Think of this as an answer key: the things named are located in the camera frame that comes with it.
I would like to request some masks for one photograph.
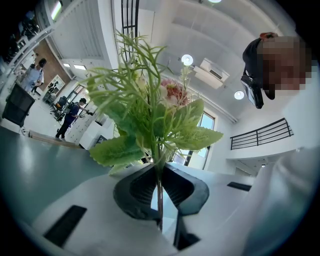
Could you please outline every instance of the artificial plant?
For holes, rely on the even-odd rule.
[[[174,153],[183,155],[180,150],[201,150],[223,134],[197,126],[204,102],[191,100],[187,86],[189,67],[182,68],[181,82],[164,79],[162,73],[167,66],[157,60],[165,47],[151,47],[143,36],[119,36],[124,47],[119,53],[118,69],[93,68],[86,80],[91,100],[114,121],[119,137],[97,144],[90,154],[99,164],[113,166],[110,175],[144,157],[153,161],[158,211],[162,217],[165,163]],[[125,54],[130,54],[128,61]]]

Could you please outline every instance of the woman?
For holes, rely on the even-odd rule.
[[[21,87],[29,93],[34,86],[40,86],[41,81],[44,78],[43,67],[46,65],[47,60],[42,58],[38,65],[32,64],[29,69],[26,71],[25,76],[21,82]]]

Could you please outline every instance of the staircase railing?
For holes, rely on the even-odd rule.
[[[285,118],[237,136],[230,137],[231,150],[256,147],[294,135]]]
[[[121,0],[121,22],[122,33],[125,35],[131,35],[131,38],[138,36],[138,13],[139,13],[139,0]],[[125,61],[127,62],[131,58],[130,49],[128,45],[124,44]]]

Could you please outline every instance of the white ceiling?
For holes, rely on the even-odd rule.
[[[160,56],[160,62],[164,65],[169,63],[176,77],[182,68],[179,58],[184,54],[190,54],[196,66],[204,58],[216,63],[230,74],[223,86],[214,89],[194,74],[190,76],[190,86],[237,118],[251,106],[246,98],[234,98],[236,91],[243,91],[240,82],[244,70],[242,53],[262,32],[273,31],[281,35],[278,24],[247,0],[222,0],[213,6],[207,0],[202,4],[198,0],[179,0],[178,4],[172,1],[175,3],[171,6],[166,0],[161,2],[166,3],[167,8],[175,8],[175,12],[172,17],[166,17],[171,20],[169,23],[166,20],[161,30],[162,34],[163,30],[166,31],[166,35],[161,37],[165,38],[162,44],[167,49]],[[161,6],[158,6],[155,15],[160,9]],[[160,31],[157,19],[153,27],[157,28],[152,31],[152,38],[155,39]]]
[[[62,62],[69,63],[71,71],[84,79],[88,72],[75,69],[72,64],[84,65],[87,69],[109,68],[106,44],[110,44],[110,40],[101,40],[99,1],[78,2],[51,37]],[[176,76],[182,68],[178,58],[184,54],[192,55],[196,66],[208,58],[229,73],[230,77],[218,89],[194,75],[191,75],[190,85],[238,118],[244,110],[253,107],[246,98],[234,98],[236,91],[243,90],[240,78],[244,69],[244,49],[260,33],[274,31],[281,35],[278,28],[284,27],[276,17],[271,19],[257,7],[260,0],[254,2],[222,0],[212,6],[207,0],[202,4],[199,0],[140,0],[139,27],[147,31],[150,27],[153,45],[168,46],[159,61],[165,65],[169,63]],[[113,13],[113,16],[117,20],[121,14]],[[146,22],[141,17],[148,17],[146,22],[152,26],[146,29]]]
[[[72,2],[65,0],[64,8]],[[74,65],[111,68],[103,38],[98,0],[78,0],[70,12],[55,28],[50,42],[57,49],[61,63],[70,65],[71,72],[80,79],[87,78],[88,71],[76,69]]]

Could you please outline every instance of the desk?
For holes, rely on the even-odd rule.
[[[84,149],[54,145],[0,127],[0,189],[27,224],[82,182],[107,174]]]

